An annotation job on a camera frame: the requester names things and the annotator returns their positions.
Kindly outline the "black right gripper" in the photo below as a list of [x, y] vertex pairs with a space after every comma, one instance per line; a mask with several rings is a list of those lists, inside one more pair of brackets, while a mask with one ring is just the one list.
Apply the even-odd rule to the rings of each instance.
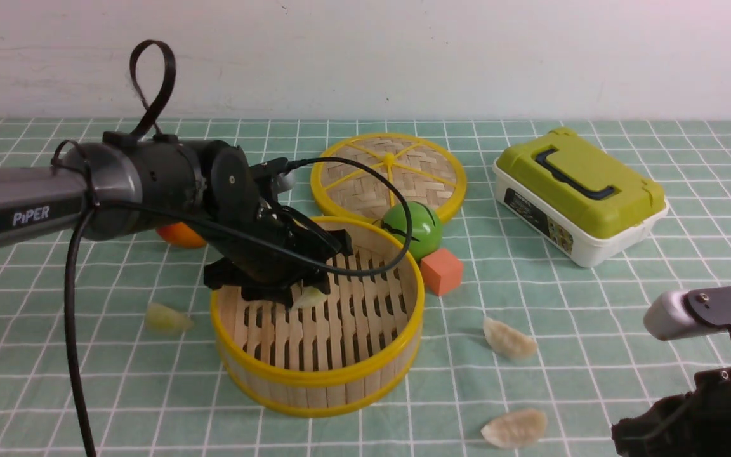
[[700, 371], [695, 389], [612, 426], [621, 456], [731, 456], [731, 367]]

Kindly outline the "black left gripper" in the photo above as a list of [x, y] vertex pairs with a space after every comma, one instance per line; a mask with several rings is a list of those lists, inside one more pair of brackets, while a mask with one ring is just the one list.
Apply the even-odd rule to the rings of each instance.
[[267, 301], [292, 309], [293, 289], [330, 289], [340, 277], [353, 277], [345, 263], [353, 241], [345, 229], [328, 230], [292, 206], [261, 210], [252, 222], [235, 225], [247, 238], [211, 242], [220, 260], [203, 270], [211, 290], [240, 288], [244, 301]]

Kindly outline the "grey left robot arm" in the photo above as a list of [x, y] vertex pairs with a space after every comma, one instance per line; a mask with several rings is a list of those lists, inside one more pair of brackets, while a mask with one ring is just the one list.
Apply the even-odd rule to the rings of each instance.
[[251, 165], [224, 141], [108, 133], [48, 167], [0, 168], [0, 247], [72, 228], [89, 210], [83, 236], [95, 242], [174, 225], [186, 214], [211, 223], [188, 227], [221, 255], [204, 269], [206, 287], [234, 286], [244, 300], [292, 307], [294, 284], [325, 293], [330, 284], [327, 273], [288, 252], [327, 263], [352, 255], [353, 243], [347, 231], [326, 231], [278, 203], [287, 165]]

